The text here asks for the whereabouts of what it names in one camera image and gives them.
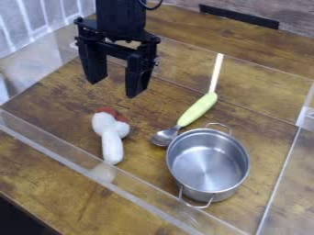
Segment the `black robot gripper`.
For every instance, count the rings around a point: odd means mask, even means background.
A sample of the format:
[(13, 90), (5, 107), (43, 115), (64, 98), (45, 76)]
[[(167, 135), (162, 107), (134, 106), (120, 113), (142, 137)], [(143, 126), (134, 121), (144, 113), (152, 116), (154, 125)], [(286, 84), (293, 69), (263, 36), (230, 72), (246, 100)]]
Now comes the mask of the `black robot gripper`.
[(146, 12), (160, 8), (147, 0), (96, 0), (96, 18), (73, 20), (79, 35), (75, 38), (87, 81), (100, 82), (108, 75), (107, 56), (127, 58), (126, 91), (134, 98), (148, 86), (160, 39), (146, 27)]

